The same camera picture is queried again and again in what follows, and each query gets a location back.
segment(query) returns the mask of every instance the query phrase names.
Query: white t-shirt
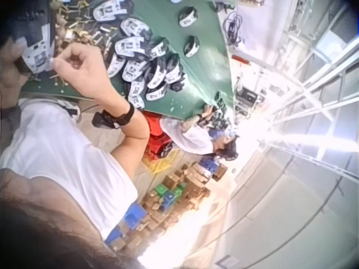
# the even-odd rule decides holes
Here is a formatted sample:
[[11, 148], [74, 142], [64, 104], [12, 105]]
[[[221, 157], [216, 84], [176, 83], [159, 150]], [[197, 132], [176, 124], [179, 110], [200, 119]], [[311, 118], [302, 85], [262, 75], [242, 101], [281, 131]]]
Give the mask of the white t-shirt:
[[181, 121], [178, 119], [162, 117], [159, 123], [163, 132], [182, 150], [199, 155], [213, 153], [212, 140], [205, 128], [195, 124], [183, 133], [180, 126]]
[[56, 104], [26, 102], [21, 123], [1, 156], [1, 168], [46, 177], [63, 187], [106, 239], [137, 190], [114, 157], [93, 146]]

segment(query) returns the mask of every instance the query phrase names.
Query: stack of boxes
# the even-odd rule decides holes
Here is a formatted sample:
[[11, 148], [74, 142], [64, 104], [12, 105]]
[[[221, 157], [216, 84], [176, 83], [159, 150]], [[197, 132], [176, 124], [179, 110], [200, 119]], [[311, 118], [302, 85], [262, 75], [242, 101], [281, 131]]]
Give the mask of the stack of boxes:
[[111, 242], [111, 247], [115, 251], [126, 249], [139, 255], [186, 211], [198, 210], [202, 200], [210, 194], [205, 183], [214, 173], [212, 163], [202, 164], [206, 167], [198, 163], [185, 164], [169, 173], [162, 184], [145, 195], [141, 205], [132, 205], [130, 213], [118, 224], [122, 235]]

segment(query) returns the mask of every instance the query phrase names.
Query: green plastic crate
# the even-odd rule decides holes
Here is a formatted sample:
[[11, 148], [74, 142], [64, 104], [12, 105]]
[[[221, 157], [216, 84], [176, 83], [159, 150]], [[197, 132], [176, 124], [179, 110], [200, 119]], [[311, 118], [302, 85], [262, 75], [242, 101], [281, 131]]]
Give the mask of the green plastic crate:
[[172, 192], [174, 193], [174, 198], [177, 200], [182, 196], [183, 190], [177, 187]]
[[168, 191], [168, 188], [161, 183], [155, 188], [155, 191], [158, 193], [158, 195], [163, 197], [163, 194]]
[[185, 189], [186, 187], [186, 183], [185, 182], [181, 182], [177, 188], [181, 189], [182, 191]]

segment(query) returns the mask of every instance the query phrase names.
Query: hair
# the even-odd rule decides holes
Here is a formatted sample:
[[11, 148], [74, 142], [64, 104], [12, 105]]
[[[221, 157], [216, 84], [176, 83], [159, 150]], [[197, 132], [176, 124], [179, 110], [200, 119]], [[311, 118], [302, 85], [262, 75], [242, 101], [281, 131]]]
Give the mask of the hair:
[[238, 136], [235, 136], [235, 138], [231, 142], [224, 145], [224, 149], [216, 150], [214, 154], [216, 156], [224, 158], [226, 161], [235, 160], [238, 157], [236, 144], [237, 138]]
[[26, 212], [29, 210], [41, 210], [53, 215], [54, 219], [64, 218], [60, 213], [37, 205], [1, 200], [2, 268], [144, 269], [136, 258], [121, 253], [116, 257], [95, 249], [79, 236], [65, 233], [56, 225]]

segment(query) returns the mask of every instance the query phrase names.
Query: person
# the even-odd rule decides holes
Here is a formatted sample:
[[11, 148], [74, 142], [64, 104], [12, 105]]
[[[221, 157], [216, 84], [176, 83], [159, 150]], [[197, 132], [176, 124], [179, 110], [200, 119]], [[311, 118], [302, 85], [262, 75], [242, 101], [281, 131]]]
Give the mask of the person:
[[216, 155], [226, 160], [234, 160], [238, 156], [236, 152], [237, 137], [228, 137], [222, 133], [212, 139], [206, 127], [213, 114], [211, 105], [205, 105], [202, 113], [185, 121], [144, 112], [152, 137], [159, 137], [165, 133], [183, 151], [198, 155]]
[[0, 50], [2, 267], [142, 268], [104, 240], [137, 199], [131, 179], [149, 139], [146, 119], [113, 88], [98, 48], [69, 45], [54, 70], [114, 120], [128, 119], [120, 145], [96, 148], [63, 106], [18, 102], [21, 53], [11, 39]]

